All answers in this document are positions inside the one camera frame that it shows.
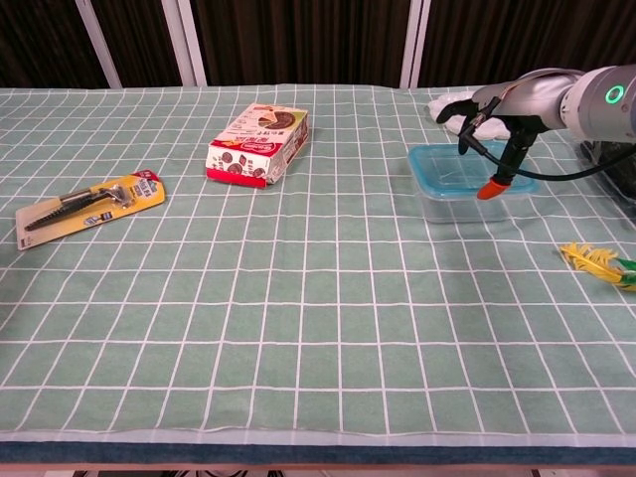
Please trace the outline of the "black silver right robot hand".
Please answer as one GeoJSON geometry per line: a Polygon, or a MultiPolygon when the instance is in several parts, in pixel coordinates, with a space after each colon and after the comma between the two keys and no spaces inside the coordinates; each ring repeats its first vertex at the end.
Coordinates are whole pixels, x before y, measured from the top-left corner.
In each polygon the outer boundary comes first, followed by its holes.
{"type": "Polygon", "coordinates": [[[445,105],[436,117],[441,124],[455,115],[464,117],[458,133],[458,152],[470,148],[491,158],[475,138],[476,130],[486,120],[501,120],[510,133],[496,173],[477,193],[489,200],[504,193],[512,184],[529,148],[537,136],[549,130],[564,129],[560,104],[565,94],[583,76],[582,71],[547,68],[532,71],[513,81],[479,88],[469,99],[445,105]]]}

